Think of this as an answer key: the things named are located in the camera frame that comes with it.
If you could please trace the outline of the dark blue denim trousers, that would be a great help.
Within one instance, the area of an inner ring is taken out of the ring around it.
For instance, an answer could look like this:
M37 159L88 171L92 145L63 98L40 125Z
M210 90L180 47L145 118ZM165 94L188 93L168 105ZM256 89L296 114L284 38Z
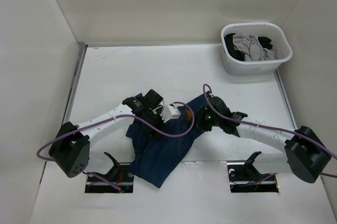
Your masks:
M196 117L201 106L206 105L206 100L201 94L187 105ZM192 118L186 114L187 108L180 106L179 111L181 115L178 119L168 121L168 134L184 133L191 125ZM141 131L140 121L134 119L126 133L126 136L132 139L135 153L135 159L128 166L128 172L160 188L202 134L203 131L194 126L188 134L180 138L162 136L159 140L152 140Z

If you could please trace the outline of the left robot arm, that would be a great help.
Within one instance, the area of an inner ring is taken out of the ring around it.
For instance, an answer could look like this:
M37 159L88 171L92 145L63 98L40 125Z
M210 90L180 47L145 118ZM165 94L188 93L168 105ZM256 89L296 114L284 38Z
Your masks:
M117 107L90 121L77 125L68 121L61 126L48 154L68 178L84 172L113 181L120 171L119 162L108 152L92 152L91 147L138 118L149 123L146 126L149 134L157 136L156 129L165 131L167 124L160 115L163 100L157 92L149 90L145 95L126 98Z

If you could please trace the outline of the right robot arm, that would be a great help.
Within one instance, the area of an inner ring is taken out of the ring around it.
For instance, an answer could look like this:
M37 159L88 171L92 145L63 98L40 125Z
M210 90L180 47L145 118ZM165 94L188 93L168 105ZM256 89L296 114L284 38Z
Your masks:
M332 154L306 126L297 130L285 130L246 120L247 114L231 112L224 101L212 95L204 95L205 104L196 117L196 126L204 131L213 127L224 133L263 143L277 150L268 154L253 152L246 160L229 163L231 182L259 183L276 173L294 174L306 183L315 183L330 162Z

